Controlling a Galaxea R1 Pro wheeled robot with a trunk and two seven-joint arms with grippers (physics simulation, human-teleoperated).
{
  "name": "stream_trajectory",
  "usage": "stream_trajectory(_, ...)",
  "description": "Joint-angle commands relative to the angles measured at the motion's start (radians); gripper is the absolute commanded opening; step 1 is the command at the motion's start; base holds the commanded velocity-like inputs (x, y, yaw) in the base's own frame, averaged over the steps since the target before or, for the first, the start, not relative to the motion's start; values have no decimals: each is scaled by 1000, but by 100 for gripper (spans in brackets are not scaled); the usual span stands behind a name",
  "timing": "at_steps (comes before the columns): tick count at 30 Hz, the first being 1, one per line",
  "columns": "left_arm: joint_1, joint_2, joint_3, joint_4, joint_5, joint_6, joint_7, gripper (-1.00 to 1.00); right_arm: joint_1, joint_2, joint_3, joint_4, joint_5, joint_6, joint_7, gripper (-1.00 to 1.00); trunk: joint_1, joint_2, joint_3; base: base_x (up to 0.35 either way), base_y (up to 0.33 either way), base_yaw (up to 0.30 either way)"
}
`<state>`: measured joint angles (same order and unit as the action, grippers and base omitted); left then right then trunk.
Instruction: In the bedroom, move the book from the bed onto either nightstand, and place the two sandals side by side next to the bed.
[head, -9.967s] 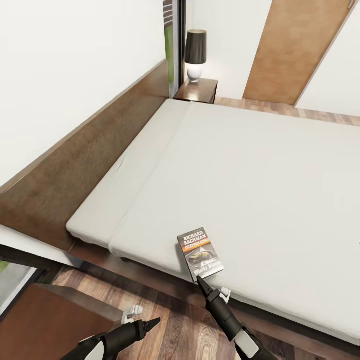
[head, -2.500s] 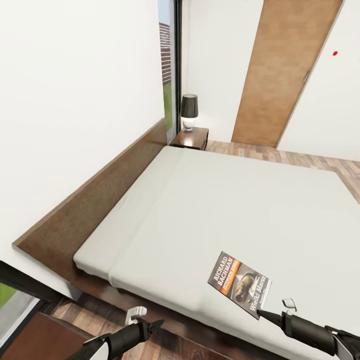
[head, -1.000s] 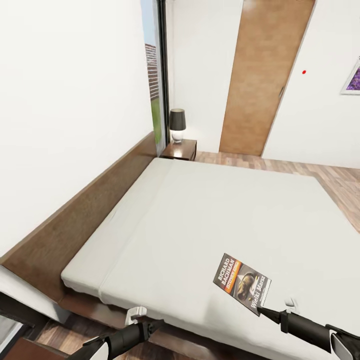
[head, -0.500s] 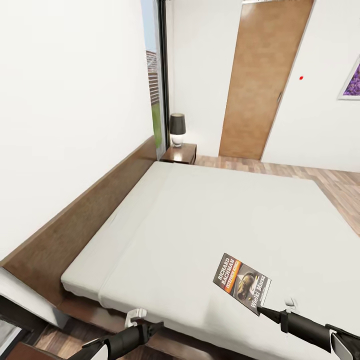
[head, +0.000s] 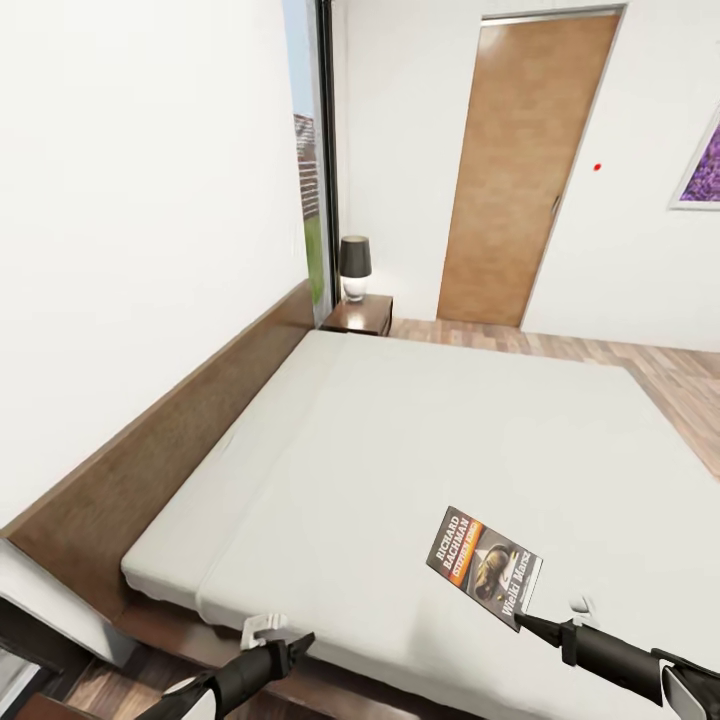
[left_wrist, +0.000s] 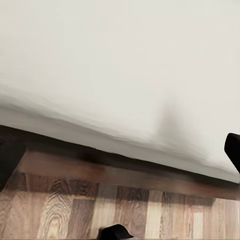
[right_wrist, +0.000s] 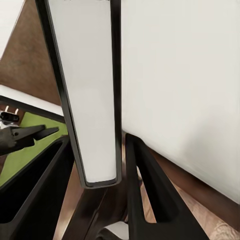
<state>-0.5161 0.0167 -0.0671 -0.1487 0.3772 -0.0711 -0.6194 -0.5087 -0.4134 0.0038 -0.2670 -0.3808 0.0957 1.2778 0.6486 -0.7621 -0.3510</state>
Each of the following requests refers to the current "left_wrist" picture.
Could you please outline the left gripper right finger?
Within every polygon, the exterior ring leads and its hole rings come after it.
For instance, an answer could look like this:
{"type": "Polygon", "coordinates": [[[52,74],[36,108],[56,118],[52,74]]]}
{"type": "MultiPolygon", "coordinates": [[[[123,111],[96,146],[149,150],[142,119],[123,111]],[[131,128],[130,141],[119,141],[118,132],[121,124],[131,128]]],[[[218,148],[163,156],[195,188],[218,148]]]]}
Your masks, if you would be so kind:
{"type": "Polygon", "coordinates": [[[240,135],[228,133],[225,140],[224,151],[240,173],[240,135]]]}

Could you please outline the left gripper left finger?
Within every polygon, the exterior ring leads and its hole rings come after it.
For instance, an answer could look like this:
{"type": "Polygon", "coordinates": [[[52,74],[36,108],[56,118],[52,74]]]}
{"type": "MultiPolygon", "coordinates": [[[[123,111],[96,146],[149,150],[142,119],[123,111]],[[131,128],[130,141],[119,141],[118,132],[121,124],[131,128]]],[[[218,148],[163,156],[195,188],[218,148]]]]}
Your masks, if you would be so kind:
{"type": "Polygon", "coordinates": [[[0,193],[26,152],[21,133],[0,138],[0,193]]]}

